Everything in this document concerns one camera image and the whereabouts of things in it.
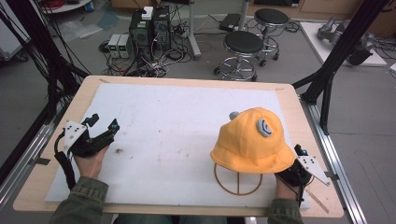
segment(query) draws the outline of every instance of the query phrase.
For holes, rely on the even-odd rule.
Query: floor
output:
[[[196,14],[216,14],[214,17],[221,21],[223,14],[240,11],[240,1],[229,2],[227,7],[219,9],[219,3],[203,0],[201,5],[196,4]],[[77,9],[58,15],[57,19],[59,23],[81,21],[84,26],[95,24],[104,28],[86,39],[69,37],[71,39],[67,41],[91,73],[102,74],[106,69],[106,58],[98,46],[111,34],[127,32],[129,17],[125,12],[113,12],[105,1],[96,3],[93,13]],[[187,11],[181,9],[181,17],[187,16]],[[195,31],[196,34],[223,33],[218,29],[218,24],[207,16],[195,19],[197,28],[200,29]],[[213,70],[230,55],[223,49],[223,37],[196,35],[202,57],[197,61],[172,64],[166,77],[219,79]],[[276,40],[281,46],[279,60],[270,59],[264,67],[257,65],[257,81],[291,84],[320,68],[320,61],[303,32],[283,32]],[[59,38],[54,38],[54,41],[61,48]],[[329,132],[368,223],[396,223],[396,173],[392,172],[396,156],[396,78],[388,71],[395,60],[386,61],[389,65],[385,67],[342,66],[332,85]],[[9,62],[0,68],[0,123],[3,127],[0,130],[0,164],[4,163],[48,101],[46,88],[47,83],[30,61]],[[297,92],[303,93],[305,89],[302,87]],[[12,209],[20,187],[15,188],[14,194],[0,211],[0,223],[48,222],[50,214],[20,213]],[[109,223],[110,220],[111,215],[104,215],[102,223]],[[344,215],[337,219],[305,218],[304,222],[344,224],[350,223],[350,220]]]

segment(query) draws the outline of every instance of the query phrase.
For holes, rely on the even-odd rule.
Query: round stool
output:
[[[284,26],[287,22],[289,22],[289,17],[279,10],[262,8],[254,13],[254,20],[264,27],[262,30],[262,42],[264,43],[262,52],[264,52],[264,56],[260,61],[260,66],[265,66],[268,52],[273,52],[276,50],[276,54],[274,55],[273,59],[277,60],[279,57],[279,45],[271,36],[268,35],[270,29]]]
[[[222,74],[222,78],[229,78],[235,81],[245,81],[257,79],[256,70],[247,58],[256,57],[263,48],[262,40],[246,31],[235,31],[224,37],[224,48],[235,56],[224,60],[215,69],[215,74]]]

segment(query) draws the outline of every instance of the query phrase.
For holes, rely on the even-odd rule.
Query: white board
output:
[[[292,146],[274,91],[102,84],[84,118],[99,115],[91,136],[113,119],[120,125],[99,176],[109,185],[106,203],[268,207],[274,175],[266,175],[255,193],[233,196],[217,183],[209,155],[229,114],[256,106],[278,114]],[[219,175],[236,189],[235,173],[220,169]],[[254,189],[258,176],[241,179],[241,190]],[[68,192],[59,168],[46,201],[59,202]]]
[[[318,55],[320,61],[326,61],[327,57],[329,57],[330,52],[332,51],[333,45],[329,42],[329,40],[318,39],[318,29],[325,23],[300,22],[300,24],[301,27],[303,27],[305,36],[309,39],[309,43],[315,50],[315,53]],[[373,53],[373,55],[366,59],[366,61],[364,61],[359,66],[379,67],[387,65],[387,63],[375,52],[375,50],[371,49],[370,52]],[[344,62],[343,65],[350,65],[350,63]]]

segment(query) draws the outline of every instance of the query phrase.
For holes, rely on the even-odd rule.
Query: person's arm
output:
[[[59,204],[49,224],[100,223],[108,185],[97,180],[107,147],[93,157],[74,157],[80,172],[68,198]]]
[[[290,189],[278,177],[276,178],[276,198],[271,204],[268,224],[303,224],[295,192],[298,192],[298,187]]]

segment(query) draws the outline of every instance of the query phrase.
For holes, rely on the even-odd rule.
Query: person's left hand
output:
[[[105,157],[108,146],[100,150],[96,155],[89,158],[82,158],[75,156],[77,167],[80,176],[86,176],[92,179],[97,179],[102,170],[102,161]]]

